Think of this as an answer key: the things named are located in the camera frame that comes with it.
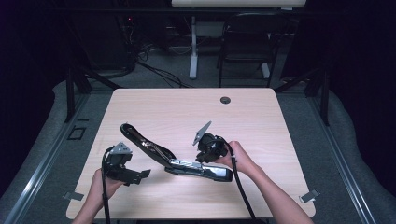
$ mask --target black mechanical device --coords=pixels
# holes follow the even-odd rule
[[[222,140],[217,136],[202,134],[195,138],[194,144],[200,141],[198,149],[201,152],[197,156],[198,162],[192,162],[178,160],[169,149],[149,141],[131,124],[122,124],[120,130],[126,138],[142,149],[148,156],[163,165],[168,173],[174,175],[196,175],[221,182],[233,181],[233,171],[230,169],[202,164],[203,161],[214,161],[220,155],[227,154],[227,149],[224,148],[224,144],[221,144]]]
[[[108,156],[103,161],[103,171],[105,176],[124,182],[126,186],[130,184],[140,184],[142,178],[149,176],[150,170],[137,172],[128,170],[125,162],[132,158],[132,150],[125,146],[122,142],[108,150]]]

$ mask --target gray carpet floor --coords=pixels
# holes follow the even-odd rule
[[[151,66],[169,71],[183,82],[196,88],[217,87],[218,70],[217,56],[212,46],[200,48],[198,62],[198,78],[189,79],[190,56],[187,54],[151,51],[144,62]],[[286,54],[279,56],[279,65],[275,71],[272,88],[281,85],[279,74]],[[136,69],[122,77],[111,78],[124,88],[171,88],[161,77],[146,68],[137,65]],[[93,91],[90,95],[81,95],[76,91],[78,99],[85,99],[78,111],[73,124],[85,128],[80,140],[64,140],[59,145],[59,153],[50,172],[39,188],[34,199],[25,207],[21,223],[69,223],[65,211],[69,201],[63,198],[68,191],[74,191],[85,160],[91,149],[92,142],[105,114],[111,89],[102,83],[90,79]],[[321,120],[318,119],[316,98],[306,98],[302,93],[304,83],[290,91],[277,95],[290,136],[296,149],[304,176],[310,189],[317,189],[321,194],[314,202],[317,213],[313,217],[315,223],[362,223],[356,206],[351,200],[345,180],[340,175],[332,145],[323,131]],[[64,129],[66,118],[65,84],[60,83],[54,88],[56,100],[47,123],[38,136],[31,153],[27,157],[20,172],[0,200],[0,222],[5,223],[14,204],[21,197],[36,167],[53,147],[54,142]],[[361,160],[356,145],[353,124],[338,98],[331,94],[329,104],[330,127],[338,146],[346,159],[348,167],[354,175],[362,195],[367,202],[377,223],[396,223],[396,199],[384,190],[376,181],[370,169]],[[119,223],[136,223],[134,220],[119,220]],[[138,223],[248,223],[248,220],[145,220]]]

